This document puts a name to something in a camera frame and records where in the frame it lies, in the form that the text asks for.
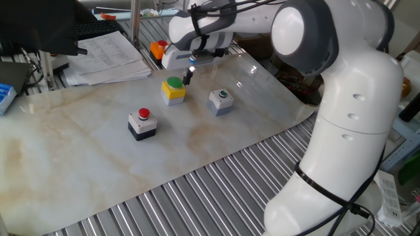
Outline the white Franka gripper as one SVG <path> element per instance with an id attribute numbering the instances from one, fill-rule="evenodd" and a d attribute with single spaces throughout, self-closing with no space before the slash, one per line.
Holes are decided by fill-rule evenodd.
<path id="1" fill-rule="evenodd" d="M 179 50 L 169 45 L 163 54 L 161 64 L 166 70 L 185 69 L 182 78 L 183 85 L 189 85 L 196 68 L 204 64 L 211 64 L 226 54 L 227 48 L 215 50 Z"/>

